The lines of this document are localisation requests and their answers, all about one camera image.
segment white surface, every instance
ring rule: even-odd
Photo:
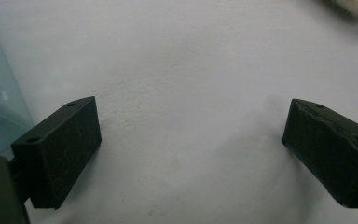
[[[319,0],[3,1],[34,121],[95,95],[103,143],[33,223],[358,223],[281,144],[290,100],[358,122],[358,22]]]

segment white table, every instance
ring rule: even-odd
[[[281,143],[292,98],[358,122],[358,22],[321,0],[4,1],[37,123],[97,97],[103,143],[33,223],[357,223]]]

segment screw hole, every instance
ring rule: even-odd
[[[40,140],[40,138],[39,137],[33,137],[33,138],[29,138],[29,139],[27,139],[27,143],[34,143],[34,142],[37,142],[37,141],[39,141]]]

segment black gripper pad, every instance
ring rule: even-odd
[[[293,99],[283,143],[341,205],[358,208],[358,124],[333,110]]]
[[[35,208],[59,208],[101,144],[95,97],[64,105],[11,146]]]

